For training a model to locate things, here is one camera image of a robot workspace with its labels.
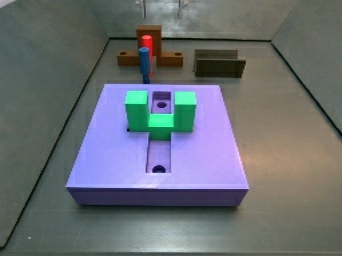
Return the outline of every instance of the dark gray block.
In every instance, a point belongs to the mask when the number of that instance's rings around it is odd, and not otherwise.
[[[106,42],[84,0],[19,0],[0,9],[0,247]]]
[[[342,131],[342,1],[303,0],[273,44]]]
[[[246,60],[238,59],[237,50],[195,50],[194,71],[196,77],[241,78]]]

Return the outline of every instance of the hole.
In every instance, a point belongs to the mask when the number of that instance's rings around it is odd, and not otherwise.
[[[162,165],[156,165],[152,169],[152,173],[166,173],[166,167]]]
[[[167,106],[167,104],[166,104],[164,102],[158,102],[158,103],[156,103],[156,106],[158,106],[159,108],[164,108],[164,107]]]

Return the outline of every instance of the gray floor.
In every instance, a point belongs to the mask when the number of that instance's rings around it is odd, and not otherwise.
[[[64,185],[104,83],[140,83],[111,41],[4,252],[342,252],[342,143],[270,43],[166,41],[184,68],[152,83],[219,84],[251,190],[241,207],[80,207]],[[194,49],[238,49],[242,79],[195,78]]]

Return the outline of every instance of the blue cylinder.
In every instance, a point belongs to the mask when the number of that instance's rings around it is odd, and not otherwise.
[[[139,49],[140,72],[143,76],[150,76],[150,49],[142,47]]]

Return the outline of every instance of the red cylinder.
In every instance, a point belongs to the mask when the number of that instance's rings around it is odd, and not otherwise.
[[[154,56],[154,42],[152,37],[150,35],[142,36],[142,46],[150,49],[150,60],[152,60]]]

